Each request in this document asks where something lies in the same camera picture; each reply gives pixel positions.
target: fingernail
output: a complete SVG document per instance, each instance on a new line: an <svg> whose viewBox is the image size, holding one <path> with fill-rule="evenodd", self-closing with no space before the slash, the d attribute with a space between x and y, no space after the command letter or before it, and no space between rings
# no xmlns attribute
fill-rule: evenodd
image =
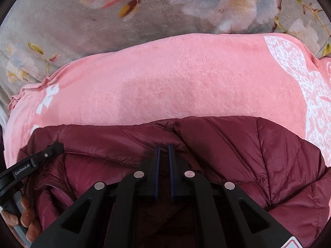
<svg viewBox="0 0 331 248"><path fill-rule="evenodd" d="M19 224L19 220L15 215L11 215L10 216L10 220L12 221L13 224L18 225Z"/></svg>

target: pink blanket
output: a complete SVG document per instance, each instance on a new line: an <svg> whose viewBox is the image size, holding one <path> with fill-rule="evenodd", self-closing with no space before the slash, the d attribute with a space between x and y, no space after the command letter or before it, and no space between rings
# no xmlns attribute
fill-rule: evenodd
<svg viewBox="0 0 331 248"><path fill-rule="evenodd" d="M6 163L38 127L252 115L312 142L329 166L330 75L330 58L284 34L190 34L89 56L12 98Z"/></svg>

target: maroon puffer jacket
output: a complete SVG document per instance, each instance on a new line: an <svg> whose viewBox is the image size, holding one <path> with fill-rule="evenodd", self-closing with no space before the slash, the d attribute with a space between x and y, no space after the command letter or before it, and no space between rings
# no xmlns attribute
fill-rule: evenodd
<svg viewBox="0 0 331 248"><path fill-rule="evenodd" d="M314 242L329 218L331 171L320 150L263 118L187 117L135 126L50 126L34 131L19 158L55 141L64 144L64 154L31 177L27 186L43 229L95 182L119 182L153 156L155 145L171 143L179 157L210 181L239 185L304 247ZM169 196L167 158L164 152L161 201L139 210L137 242L144 248L195 247L190 212Z"/></svg>

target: floral blanket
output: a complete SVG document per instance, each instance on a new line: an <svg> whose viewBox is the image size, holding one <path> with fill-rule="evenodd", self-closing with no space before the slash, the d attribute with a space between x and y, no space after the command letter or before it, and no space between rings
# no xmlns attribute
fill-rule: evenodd
<svg viewBox="0 0 331 248"><path fill-rule="evenodd" d="M316 0L18 0L0 27L0 123L25 84L91 54L189 33L279 32L320 58L330 31Z"/></svg>

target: jacket zipper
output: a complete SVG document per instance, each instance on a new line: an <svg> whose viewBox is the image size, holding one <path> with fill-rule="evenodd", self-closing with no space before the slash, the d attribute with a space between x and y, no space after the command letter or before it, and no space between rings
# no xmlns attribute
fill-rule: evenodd
<svg viewBox="0 0 331 248"><path fill-rule="evenodd" d="M56 189L58 189L58 190L60 190L62 193L64 193L64 195L72 202L72 203L74 203L74 200L67 194L67 193L65 193L62 189L60 189L60 188L58 188L57 186L55 186L55 185L51 185L51 184L46 184L46 185L49 185L49 186L51 186L51 187L54 187L54 188L56 188Z"/></svg>

